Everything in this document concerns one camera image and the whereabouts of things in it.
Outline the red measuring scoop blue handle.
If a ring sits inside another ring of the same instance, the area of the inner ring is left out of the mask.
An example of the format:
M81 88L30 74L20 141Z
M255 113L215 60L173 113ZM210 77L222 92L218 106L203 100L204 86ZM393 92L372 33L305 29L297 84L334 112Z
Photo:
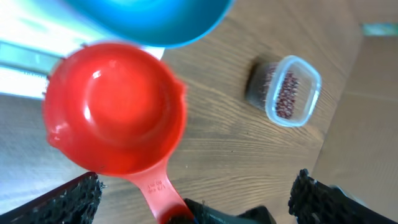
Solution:
M167 175L187 106L165 63L121 42L83 47L53 68L43 109L48 143L75 164L133 183L159 223L193 220Z

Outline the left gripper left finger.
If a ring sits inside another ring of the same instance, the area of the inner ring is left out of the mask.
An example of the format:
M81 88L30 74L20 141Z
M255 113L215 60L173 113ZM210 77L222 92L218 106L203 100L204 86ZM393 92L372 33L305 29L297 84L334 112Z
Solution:
M104 184L87 172L1 215L1 224L92 224Z

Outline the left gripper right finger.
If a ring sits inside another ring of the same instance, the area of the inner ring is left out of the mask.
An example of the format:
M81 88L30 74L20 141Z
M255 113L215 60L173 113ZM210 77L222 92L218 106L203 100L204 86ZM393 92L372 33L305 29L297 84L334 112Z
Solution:
M397 224L346 196L338 187L327 186L302 169L293 182L289 214L298 224Z

